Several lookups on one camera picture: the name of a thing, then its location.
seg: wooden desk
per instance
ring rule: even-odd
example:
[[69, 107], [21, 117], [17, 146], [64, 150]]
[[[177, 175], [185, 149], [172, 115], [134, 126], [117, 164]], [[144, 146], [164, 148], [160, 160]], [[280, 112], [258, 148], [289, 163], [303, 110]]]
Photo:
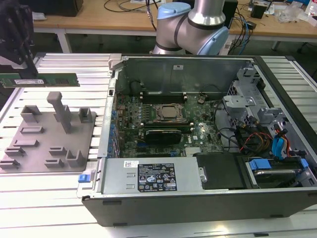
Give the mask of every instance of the wooden desk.
[[[56, 33], [64, 53], [71, 52], [67, 33], [98, 34], [98, 35], [137, 35], [155, 36], [146, 13], [111, 12], [104, 9], [106, 0], [84, 0], [83, 7], [77, 17], [48, 16], [46, 21], [35, 21], [35, 32]], [[107, 7], [120, 10], [117, 0], [112, 0]], [[248, 0], [239, 0], [239, 9]], [[126, 8], [141, 6], [136, 3], [125, 3]], [[156, 24], [157, 10], [154, 5], [151, 10]], [[263, 16], [262, 19], [250, 18], [250, 12], [241, 9], [246, 20], [257, 24], [251, 39], [269, 41], [317, 42], [317, 27], [304, 21], [297, 23], [279, 23], [274, 16]], [[233, 40], [241, 32], [241, 26], [234, 20], [230, 28], [230, 38]]]

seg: metal bracket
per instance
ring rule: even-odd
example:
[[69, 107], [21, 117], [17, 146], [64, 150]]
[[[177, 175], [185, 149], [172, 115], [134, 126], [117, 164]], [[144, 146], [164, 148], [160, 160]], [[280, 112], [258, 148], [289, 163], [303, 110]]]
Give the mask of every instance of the metal bracket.
[[111, 54], [108, 60], [108, 66], [110, 70], [115, 70], [121, 66], [121, 56], [122, 54]]
[[258, 111], [258, 117], [260, 123], [270, 124], [273, 121], [279, 121], [285, 115], [281, 108], [261, 108]]

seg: blue tab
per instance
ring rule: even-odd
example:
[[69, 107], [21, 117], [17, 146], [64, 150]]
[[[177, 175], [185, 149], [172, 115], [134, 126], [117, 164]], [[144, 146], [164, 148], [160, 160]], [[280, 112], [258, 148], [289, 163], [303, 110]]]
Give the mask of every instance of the blue tab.
[[251, 170], [269, 170], [271, 165], [268, 162], [268, 159], [253, 159], [249, 162]]
[[80, 175], [80, 176], [78, 177], [78, 182], [79, 182], [79, 183], [90, 182], [90, 175], [85, 175], [85, 174]]
[[308, 167], [308, 163], [307, 163], [307, 161], [306, 161], [305, 159], [301, 159], [301, 163], [302, 163], [302, 166], [303, 166], [304, 168], [307, 168], [307, 167]]

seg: sticker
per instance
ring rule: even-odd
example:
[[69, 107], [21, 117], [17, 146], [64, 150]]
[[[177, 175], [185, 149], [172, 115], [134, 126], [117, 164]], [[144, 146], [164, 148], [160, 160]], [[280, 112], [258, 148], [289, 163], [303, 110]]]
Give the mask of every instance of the sticker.
[[184, 66], [183, 65], [173, 65], [174, 70], [183, 70]]
[[139, 164], [138, 160], [132, 160], [132, 161], [125, 160], [124, 164], [123, 164], [123, 167], [124, 168], [137, 168], [138, 164]]
[[138, 165], [138, 190], [140, 192], [177, 191], [174, 164]]
[[15, 84], [44, 84], [41, 79], [15, 79]]

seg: computer case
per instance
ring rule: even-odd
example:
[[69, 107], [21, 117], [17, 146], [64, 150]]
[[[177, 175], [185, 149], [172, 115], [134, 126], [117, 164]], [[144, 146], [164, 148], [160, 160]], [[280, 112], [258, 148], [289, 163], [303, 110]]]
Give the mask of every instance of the computer case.
[[83, 0], [19, 0], [19, 2], [28, 5], [33, 12], [59, 16], [77, 16], [83, 5]]

